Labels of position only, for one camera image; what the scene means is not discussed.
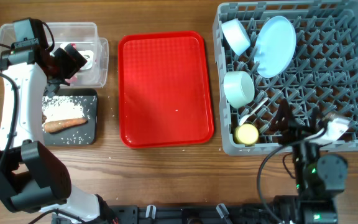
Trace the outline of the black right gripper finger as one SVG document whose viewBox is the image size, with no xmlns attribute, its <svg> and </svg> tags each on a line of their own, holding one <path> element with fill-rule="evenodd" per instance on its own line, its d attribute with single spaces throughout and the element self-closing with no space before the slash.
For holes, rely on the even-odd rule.
<svg viewBox="0 0 358 224">
<path fill-rule="evenodd" d="M 316 127 L 316 124 L 317 124 L 317 120 L 318 118 L 321 117 L 321 111 L 319 109 L 318 106 L 315 106 L 313 109 L 312 109 L 312 114 L 311 114 L 311 118 L 310 118 L 310 127 L 311 128 L 315 128 Z"/>
<path fill-rule="evenodd" d="M 283 134 L 288 131 L 291 121 L 290 105 L 286 99 L 279 104 L 275 117 L 270 122 L 270 131 L 279 132 Z"/>
</svg>

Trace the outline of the red snack wrapper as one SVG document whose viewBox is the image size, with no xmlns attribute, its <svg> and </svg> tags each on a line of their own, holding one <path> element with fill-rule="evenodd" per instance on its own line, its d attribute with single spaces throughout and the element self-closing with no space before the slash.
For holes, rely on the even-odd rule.
<svg viewBox="0 0 358 224">
<path fill-rule="evenodd" d="M 67 44 L 64 47 L 64 50 L 69 56 L 68 61 L 65 63 L 65 68 L 67 70 L 67 74 L 65 75 L 65 79 L 68 83 L 73 83 L 75 78 L 75 73 L 81 68 L 83 57 L 76 50 L 75 44 Z"/>
</svg>

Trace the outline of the white wrapper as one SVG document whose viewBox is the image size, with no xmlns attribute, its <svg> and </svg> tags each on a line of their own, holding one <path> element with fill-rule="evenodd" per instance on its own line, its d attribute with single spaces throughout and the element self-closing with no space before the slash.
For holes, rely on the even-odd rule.
<svg viewBox="0 0 358 224">
<path fill-rule="evenodd" d="M 94 53 L 91 50 L 81 50 L 79 53 L 86 59 L 80 70 L 89 70 L 93 66 Z"/>
</svg>

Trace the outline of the yellow plastic cup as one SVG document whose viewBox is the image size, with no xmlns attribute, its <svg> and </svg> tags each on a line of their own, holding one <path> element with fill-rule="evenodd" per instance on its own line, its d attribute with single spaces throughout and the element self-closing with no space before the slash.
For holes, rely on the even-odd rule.
<svg viewBox="0 0 358 224">
<path fill-rule="evenodd" d="M 259 139 L 259 131 L 253 124 L 243 124 L 234 130 L 234 141 L 246 146 L 254 145 Z"/>
</svg>

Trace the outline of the white plastic spoon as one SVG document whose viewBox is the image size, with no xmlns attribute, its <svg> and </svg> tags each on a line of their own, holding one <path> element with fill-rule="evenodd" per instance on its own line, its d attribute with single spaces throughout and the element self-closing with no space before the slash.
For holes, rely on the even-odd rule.
<svg viewBox="0 0 358 224">
<path fill-rule="evenodd" d="M 264 98 L 263 100 L 260 101 L 260 103 L 248 114 L 244 115 L 240 120 L 239 120 L 239 126 L 242 126 L 248 118 L 250 118 L 258 109 L 260 109 L 266 102 L 268 101 L 268 98 Z"/>
</svg>

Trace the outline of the mint green bowl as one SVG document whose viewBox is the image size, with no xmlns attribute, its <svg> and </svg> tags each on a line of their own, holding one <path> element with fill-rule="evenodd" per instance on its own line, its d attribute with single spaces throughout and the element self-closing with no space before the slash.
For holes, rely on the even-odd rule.
<svg viewBox="0 0 358 224">
<path fill-rule="evenodd" d="M 223 89 L 228 103 L 235 109 L 249 104 L 254 99 L 253 79 L 244 71 L 227 72 L 224 76 Z"/>
</svg>

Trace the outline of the brown food scrap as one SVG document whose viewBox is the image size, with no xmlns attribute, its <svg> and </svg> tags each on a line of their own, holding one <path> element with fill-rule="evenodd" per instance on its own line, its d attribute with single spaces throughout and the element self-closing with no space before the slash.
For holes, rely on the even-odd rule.
<svg viewBox="0 0 358 224">
<path fill-rule="evenodd" d="M 44 114 L 42 114 L 42 124 L 46 123 L 46 120 L 47 120 L 47 117 Z"/>
</svg>

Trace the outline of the orange carrot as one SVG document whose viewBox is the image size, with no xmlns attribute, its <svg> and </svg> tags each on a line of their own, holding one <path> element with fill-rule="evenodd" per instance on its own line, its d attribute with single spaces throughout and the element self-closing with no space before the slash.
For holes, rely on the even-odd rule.
<svg viewBox="0 0 358 224">
<path fill-rule="evenodd" d="M 87 123 L 88 120 L 84 118 L 63 119 L 57 121 L 49 121 L 44 124 L 46 133 L 57 133 L 68 128 L 80 126 Z"/>
</svg>

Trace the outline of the light blue plate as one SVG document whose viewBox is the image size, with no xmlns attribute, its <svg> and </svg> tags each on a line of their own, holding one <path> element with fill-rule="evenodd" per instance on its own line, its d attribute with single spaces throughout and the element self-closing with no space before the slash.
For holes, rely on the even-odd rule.
<svg viewBox="0 0 358 224">
<path fill-rule="evenodd" d="M 283 16 L 268 20 L 260 30 L 255 43 L 257 53 L 254 62 L 257 72 L 264 78 L 272 78 L 289 66 L 296 47 L 296 32 L 292 23 Z"/>
</svg>

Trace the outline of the light blue rice bowl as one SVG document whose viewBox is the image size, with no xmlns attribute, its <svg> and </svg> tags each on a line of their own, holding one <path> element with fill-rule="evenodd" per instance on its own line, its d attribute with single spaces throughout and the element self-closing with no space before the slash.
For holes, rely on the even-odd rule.
<svg viewBox="0 0 358 224">
<path fill-rule="evenodd" d="M 238 19 L 222 23 L 222 32 L 236 55 L 242 55 L 250 47 L 250 39 Z"/>
</svg>

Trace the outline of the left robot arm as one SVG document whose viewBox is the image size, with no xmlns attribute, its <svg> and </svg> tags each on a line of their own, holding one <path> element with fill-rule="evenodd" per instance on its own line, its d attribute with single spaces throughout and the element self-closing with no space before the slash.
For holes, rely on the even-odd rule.
<svg viewBox="0 0 358 224">
<path fill-rule="evenodd" d="M 13 23 L 16 41 L 0 56 L 4 102 L 0 126 L 0 201 L 12 213 L 52 213 L 71 223 L 117 223 L 101 196 L 71 183 L 66 166 L 45 146 L 42 98 L 67 85 L 86 64 L 72 45 L 56 48 L 38 19 Z"/>
</svg>

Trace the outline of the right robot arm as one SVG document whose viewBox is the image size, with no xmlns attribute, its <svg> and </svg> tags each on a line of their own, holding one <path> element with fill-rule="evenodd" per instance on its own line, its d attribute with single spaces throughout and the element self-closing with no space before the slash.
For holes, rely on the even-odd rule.
<svg viewBox="0 0 358 224">
<path fill-rule="evenodd" d="M 346 188 L 348 163 L 339 154 L 321 154 L 337 141 L 350 121 L 337 113 L 323 114 L 314 107 L 308 125 L 300 124 L 287 100 L 282 100 L 272 130 L 282 134 L 279 143 L 291 147 L 297 195 L 273 199 L 270 214 L 278 223 L 338 223 L 334 199 Z"/>
</svg>

